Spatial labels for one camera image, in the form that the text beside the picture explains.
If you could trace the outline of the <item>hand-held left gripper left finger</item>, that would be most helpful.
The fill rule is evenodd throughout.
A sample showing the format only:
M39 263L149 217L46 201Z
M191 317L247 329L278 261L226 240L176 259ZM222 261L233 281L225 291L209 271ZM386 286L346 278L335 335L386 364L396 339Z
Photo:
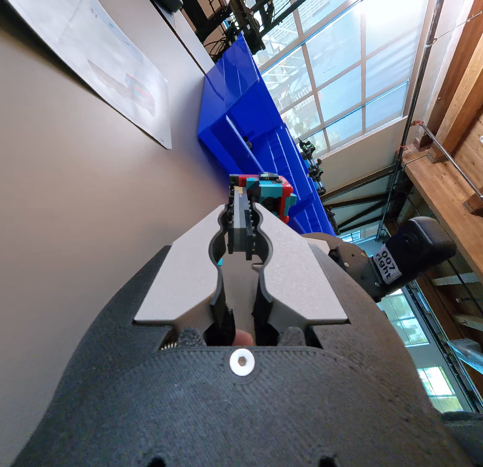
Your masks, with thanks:
M220 259L226 253L226 205L218 206L168 248L134 321L193 327L206 343L232 343Z

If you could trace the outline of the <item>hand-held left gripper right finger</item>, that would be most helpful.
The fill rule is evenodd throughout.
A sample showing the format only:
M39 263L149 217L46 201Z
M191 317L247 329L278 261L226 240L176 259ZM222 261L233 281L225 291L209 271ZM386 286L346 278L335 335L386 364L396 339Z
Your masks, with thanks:
M316 254L316 245L269 212L254 204L258 216L256 255L263 263L253 309L256 343L278 343L289 327L348 322Z

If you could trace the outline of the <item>toy brick truck model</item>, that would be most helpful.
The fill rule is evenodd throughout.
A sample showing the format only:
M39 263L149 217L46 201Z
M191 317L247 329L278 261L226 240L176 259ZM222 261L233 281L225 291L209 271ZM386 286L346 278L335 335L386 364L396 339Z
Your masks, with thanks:
M285 224L288 212L297 203L291 184L281 175L231 174L226 210L227 251L245 253L251 260L261 243L258 226L262 221L255 204L264 207Z

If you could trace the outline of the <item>blue plastic bin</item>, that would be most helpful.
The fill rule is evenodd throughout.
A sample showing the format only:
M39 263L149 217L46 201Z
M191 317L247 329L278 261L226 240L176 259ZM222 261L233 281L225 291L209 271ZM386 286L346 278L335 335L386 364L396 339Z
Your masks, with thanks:
M335 236L305 162L243 36L205 78L198 138L228 174L282 175L298 198L289 209L288 223L297 232Z

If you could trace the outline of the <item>person's right forearm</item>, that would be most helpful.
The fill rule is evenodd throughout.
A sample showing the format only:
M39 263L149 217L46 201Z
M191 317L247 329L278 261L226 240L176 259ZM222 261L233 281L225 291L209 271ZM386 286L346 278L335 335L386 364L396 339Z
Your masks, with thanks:
M453 411L440 418L474 466L482 466L482 413Z

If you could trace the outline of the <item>grey desk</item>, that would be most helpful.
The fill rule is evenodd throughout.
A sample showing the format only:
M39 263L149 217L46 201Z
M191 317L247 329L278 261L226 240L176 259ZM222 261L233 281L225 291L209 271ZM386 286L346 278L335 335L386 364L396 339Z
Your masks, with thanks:
M80 81L1 1L1 466L27 442L117 291L226 201L198 142L214 63L178 12L99 0L168 81L166 150Z

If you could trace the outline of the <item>thin metal rod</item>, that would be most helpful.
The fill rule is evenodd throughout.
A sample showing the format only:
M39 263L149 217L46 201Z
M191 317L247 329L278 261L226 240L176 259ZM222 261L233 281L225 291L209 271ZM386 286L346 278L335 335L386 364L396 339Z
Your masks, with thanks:
M430 129L426 126L424 121L422 120L414 120L412 123L413 126L420 126L423 128L425 133L431 138L433 144L437 146L439 151L444 155L444 157L456 168L458 173L463 177L463 179L467 182L467 184L472 188L476 196L482 201L482 193L480 189L470 180L467 174L461 169L461 167L456 163L450 153L442 146L442 144L438 141L436 136L430 131Z

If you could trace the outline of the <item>large grid window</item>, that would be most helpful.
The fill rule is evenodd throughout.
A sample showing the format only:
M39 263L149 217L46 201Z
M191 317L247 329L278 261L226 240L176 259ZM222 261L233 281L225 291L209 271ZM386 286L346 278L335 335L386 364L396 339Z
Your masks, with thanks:
M254 60L294 139L318 156L404 114L426 0L307 0Z

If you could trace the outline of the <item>open instruction booklet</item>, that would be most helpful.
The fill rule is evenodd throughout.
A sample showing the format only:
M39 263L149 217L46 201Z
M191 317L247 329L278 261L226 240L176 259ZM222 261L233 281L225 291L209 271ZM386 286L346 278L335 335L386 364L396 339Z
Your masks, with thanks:
M168 82L99 0L7 0L101 98L172 149Z

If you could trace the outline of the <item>black metal frame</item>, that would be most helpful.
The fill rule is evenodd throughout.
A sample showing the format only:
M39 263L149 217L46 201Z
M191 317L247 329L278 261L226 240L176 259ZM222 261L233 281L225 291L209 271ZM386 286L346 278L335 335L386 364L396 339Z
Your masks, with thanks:
M377 170L322 196L322 204L336 234L360 228L382 218L389 193L381 181L392 176L396 165Z

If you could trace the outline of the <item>silver ventilation duct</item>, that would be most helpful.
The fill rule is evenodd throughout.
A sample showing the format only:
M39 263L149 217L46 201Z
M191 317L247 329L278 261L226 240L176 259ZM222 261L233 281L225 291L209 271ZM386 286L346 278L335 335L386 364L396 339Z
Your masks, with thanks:
M447 342L453 353L474 370L483 374L482 349L479 343L471 339L450 340Z

